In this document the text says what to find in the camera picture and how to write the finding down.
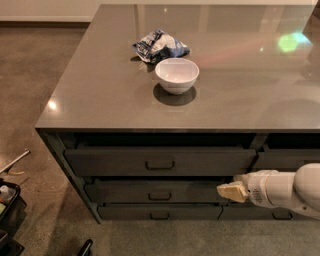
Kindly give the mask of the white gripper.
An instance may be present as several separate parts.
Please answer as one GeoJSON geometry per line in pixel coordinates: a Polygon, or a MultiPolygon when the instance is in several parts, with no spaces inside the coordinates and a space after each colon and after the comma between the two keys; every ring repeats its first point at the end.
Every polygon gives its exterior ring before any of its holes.
{"type": "Polygon", "coordinates": [[[248,174],[235,175],[229,184],[217,187],[218,194],[235,202],[244,203],[248,198],[254,205],[264,208],[275,208],[267,194],[268,178],[278,174],[276,170],[260,170],[248,174]]]}

